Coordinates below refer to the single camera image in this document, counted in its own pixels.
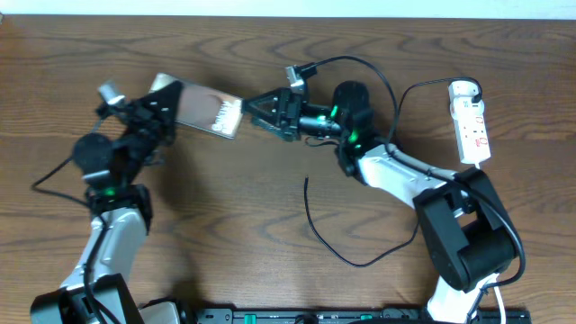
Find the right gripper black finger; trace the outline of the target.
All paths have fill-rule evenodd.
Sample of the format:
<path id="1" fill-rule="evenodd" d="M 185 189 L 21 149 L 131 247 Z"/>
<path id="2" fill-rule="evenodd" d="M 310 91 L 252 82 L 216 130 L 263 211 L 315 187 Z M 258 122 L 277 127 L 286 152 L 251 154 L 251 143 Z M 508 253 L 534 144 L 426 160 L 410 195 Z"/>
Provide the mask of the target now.
<path id="1" fill-rule="evenodd" d="M 242 102 L 242 112 L 249 113 L 263 121 L 275 121 L 279 106 L 282 89 L 277 88 L 264 94 L 260 94 Z"/>
<path id="2" fill-rule="evenodd" d="M 278 127 L 274 126 L 273 124 L 270 124 L 260 118 L 257 118 L 256 116 L 252 116 L 251 117 L 251 123 L 254 126 L 257 126 L 265 131 L 268 131 L 272 134 L 274 134 L 277 138 L 279 138 L 280 140 L 284 140 L 287 141 L 287 138 L 285 137 L 285 134 L 282 132 L 281 129 L 279 129 Z"/>

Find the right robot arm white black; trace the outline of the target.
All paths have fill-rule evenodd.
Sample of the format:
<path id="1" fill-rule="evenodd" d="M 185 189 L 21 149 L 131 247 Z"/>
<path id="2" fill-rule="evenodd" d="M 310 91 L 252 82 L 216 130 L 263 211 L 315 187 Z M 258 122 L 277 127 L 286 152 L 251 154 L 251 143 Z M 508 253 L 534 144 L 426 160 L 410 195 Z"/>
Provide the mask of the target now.
<path id="1" fill-rule="evenodd" d="M 281 87 L 241 105 L 254 123 L 286 141 L 310 135 L 336 146 L 347 176 L 380 189 L 412 208 L 439 274 L 426 311 L 431 320 L 470 323 L 488 291 L 524 273 L 526 254 L 491 180 L 478 165 L 490 155 L 482 87 L 470 77 L 448 79 L 450 114 L 463 163 L 455 172 L 426 164 L 380 137 L 367 87 L 345 81 L 332 105 L 310 104 L 305 94 Z"/>

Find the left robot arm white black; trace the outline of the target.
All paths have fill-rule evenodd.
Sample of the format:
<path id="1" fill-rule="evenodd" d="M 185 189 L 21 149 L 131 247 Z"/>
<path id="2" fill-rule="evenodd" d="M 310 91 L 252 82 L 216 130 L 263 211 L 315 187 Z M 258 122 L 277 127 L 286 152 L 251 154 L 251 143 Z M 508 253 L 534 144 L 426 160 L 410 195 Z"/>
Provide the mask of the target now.
<path id="1" fill-rule="evenodd" d="M 153 166 L 158 150 L 176 139 L 176 115 L 184 85 L 173 81 L 139 99 L 127 100 L 113 82 L 102 84 L 99 122 L 116 118 L 125 129 L 111 139 L 97 129 L 77 140 L 68 162 L 86 184 L 80 204 L 91 233 L 76 266 L 54 292 L 30 308 L 33 323 L 188 323 L 184 305 L 161 298 L 139 306 L 127 282 L 149 235 L 153 210 L 149 189 L 134 180 Z"/>

